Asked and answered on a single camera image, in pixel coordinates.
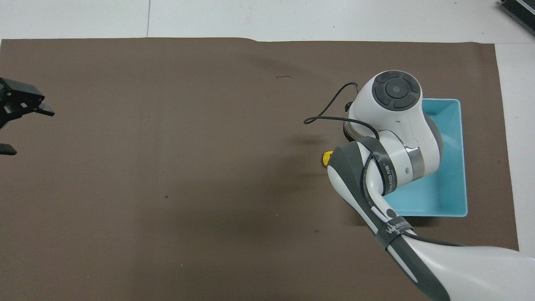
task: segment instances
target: brown paper sheet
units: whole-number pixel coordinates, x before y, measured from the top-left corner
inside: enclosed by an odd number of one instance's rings
[[[341,122],[302,124],[388,69],[462,106],[468,216],[416,231],[518,250],[492,44],[4,40],[56,116],[0,131],[0,299],[426,300],[319,163]]]

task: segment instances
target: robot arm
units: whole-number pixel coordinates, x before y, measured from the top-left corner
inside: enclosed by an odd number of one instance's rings
[[[34,85],[0,78],[0,129],[9,121],[31,112],[54,116],[54,111],[43,100],[43,94]],[[0,155],[16,153],[11,145],[0,144]]]
[[[415,83],[407,73],[387,71],[363,87],[348,117],[372,125],[379,131],[379,139],[368,136],[370,131],[362,125],[346,122],[346,132],[360,135],[331,155],[327,166],[331,184],[360,214],[381,247],[431,299],[532,299],[535,259],[499,247],[467,247],[420,238],[383,198],[397,186],[433,173],[440,162],[439,136],[422,112],[421,87],[413,87]],[[407,95],[418,97],[414,100]]]

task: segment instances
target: black device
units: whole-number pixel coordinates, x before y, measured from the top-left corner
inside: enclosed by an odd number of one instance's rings
[[[534,0],[502,0],[500,8],[531,34],[535,35]]]
[[[0,129],[9,121],[31,112],[54,116],[54,111],[43,100],[44,95],[34,85],[0,78]],[[11,145],[0,144],[0,155],[16,153]]]

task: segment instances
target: yellow object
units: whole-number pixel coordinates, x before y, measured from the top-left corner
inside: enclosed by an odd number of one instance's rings
[[[327,164],[329,164],[329,159],[331,158],[331,154],[332,154],[332,153],[333,153],[332,150],[323,153],[323,156],[322,156],[322,163],[323,163],[323,166],[327,167]]]

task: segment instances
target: black cable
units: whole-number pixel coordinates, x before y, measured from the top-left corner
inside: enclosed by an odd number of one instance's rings
[[[325,113],[325,111],[332,105],[332,103],[334,102],[334,100],[338,97],[338,94],[340,94],[347,86],[349,85],[354,85],[355,86],[355,89],[357,89],[357,93],[358,93],[358,84],[356,82],[348,82],[347,84],[343,85],[339,90],[338,92],[336,92],[336,94],[334,95],[333,99],[331,99],[331,101],[328,103],[327,107],[325,107],[325,109],[323,109],[323,111],[321,113],[318,114],[318,116],[321,116],[323,115],[323,113]]]
[[[347,86],[350,86],[350,85],[354,85],[355,88],[357,89],[357,92],[358,92],[358,84],[355,83],[355,82],[348,82],[347,84],[343,85],[339,90],[338,92],[334,95],[333,99],[331,99],[331,101],[327,104],[327,106],[325,107],[325,109],[323,109],[323,111],[321,111],[317,116],[312,116],[312,117],[308,117],[307,119],[305,119],[303,121],[304,124],[311,124],[312,122],[318,120],[318,119],[328,119],[328,120],[339,120],[339,121],[347,121],[347,122],[353,122],[353,123],[357,123],[357,124],[360,124],[360,125],[363,125],[365,126],[366,128],[368,128],[370,131],[372,131],[373,135],[375,136],[376,139],[379,139],[379,133],[377,132],[376,129],[373,128],[373,126],[371,126],[370,124],[366,123],[366,122],[362,122],[362,121],[359,121],[359,120],[356,120],[356,119],[351,119],[351,118],[344,118],[344,117],[333,117],[333,116],[322,116],[323,113],[325,113],[325,111],[327,111],[327,109],[332,105],[332,103],[334,102],[334,100],[338,97],[338,95],[347,87]]]
[[[431,244],[435,244],[435,245],[452,246],[452,247],[466,247],[465,245],[456,244],[456,243],[450,243],[450,242],[443,242],[441,240],[436,240],[436,239],[432,239],[432,238],[425,238],[425,237],[421,237],[421,236],[414,235],[414,234],[407,233],[407,232],[403,232],[403,235],[405,235],[407,237],[410,237],[412,239],[415,239],[415,240],[419,240],[421,242],[431,243]]]
[[[304,124],[311,124],[312,122],[316,121],[317,119],[340,120],[340,121],[348,121],[348,122],[358,123],[358,124],[364,125],[370,131],[372,131],[373,135],[375,136],[375,139],[379,139],[379,133],[377,132],[376,129],[373,128],[373,126],[369,125],[366,122],[362,122],[362,121],[359,121],[359,120],[356,120],[356,119],[344,118],[344,117],[333,117],[333,116],[312,116],[312,117],[308,117],[307,119],[305,119],[303,121],[303,123]]]
[[[368,167],[370,166],[370,162],[373,159],[372,154],[370,153],[368,155],[368,158],[366,159],[366,163],[364,164],[364,167],[362,168],[362,191],[364,192],[364,199],[368,203],[368,205],[371,207],[375,206],[375,202],[370,198],[370,193],[368,192],[368,186],[366,185],[366,175],[368,174]]]

